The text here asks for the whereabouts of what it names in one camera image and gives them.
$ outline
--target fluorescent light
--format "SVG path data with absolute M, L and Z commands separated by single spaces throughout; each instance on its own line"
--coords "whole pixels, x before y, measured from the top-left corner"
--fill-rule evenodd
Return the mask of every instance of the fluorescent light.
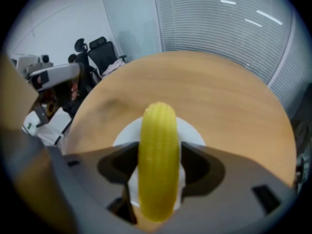
M 278 20 L 278 19 L 276 19 L 276 18 L 270 16 L 269 14 L 267 14 L 267 13 L 261 11 L 261 10 L 257 10 L 257 13 L 259 13 L 260 15 L 265 16 L 265 17 L 268 18 L 268 19 L 271 19 L 272 21 L 278 23 L 279 25 L 282 25 L 282 24 L 283 24 L 280 20 Z
M 252 23 L 252 24 L 254 24 L 254 25 L 257 25 L 257 26 L 259 26 L 259 27 L 262 27 L 261 24 L 256 23 L 256 22 L 254 22 L 254 21 L 251 21 L 251 20 L 248 20 L 248 19 L 245 19 L 245 21 L 250 22 L 250 23 Z
M 229 3 L 229 4 L 236 4 L 236 2 L 233 2 L 233 1 L 229 1 L 229 0 L 220 0 L 221 2 L 224 2 L 224 3 Z

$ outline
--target wooden tabletop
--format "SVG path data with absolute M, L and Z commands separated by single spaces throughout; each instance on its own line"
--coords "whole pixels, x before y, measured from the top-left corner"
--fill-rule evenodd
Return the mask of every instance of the wooden tabletop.
M 200 52 L 143 57 L 106 77 L 80 106 L 67 154 L 112 146 L 120 131 L 157 101 L 171 105 L 207 146 L 248 157 L 292 186 L 295 142 L 277 97 L 244 67 Z

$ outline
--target corn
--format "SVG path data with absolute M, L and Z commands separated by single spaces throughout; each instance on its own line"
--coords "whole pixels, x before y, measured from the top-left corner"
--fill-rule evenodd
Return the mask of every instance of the corn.
M 157 102 L 144 112 L 138 147 L 138 197 L 146 218 L 162 222 L 171 216 L 178 178 L 176 114 L 171 106 Z

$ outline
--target table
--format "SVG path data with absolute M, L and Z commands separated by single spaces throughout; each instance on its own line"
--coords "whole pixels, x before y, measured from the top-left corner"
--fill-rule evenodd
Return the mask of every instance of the table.
M 252 72 L 207 53 L 159 53 L 114 71 L 79 108 L 66 153 L 112 146 L 120 131 L 157 101 L 170 104 L 207 146 L 248 157 L 292 186 L 295 142 L 277 97 Z

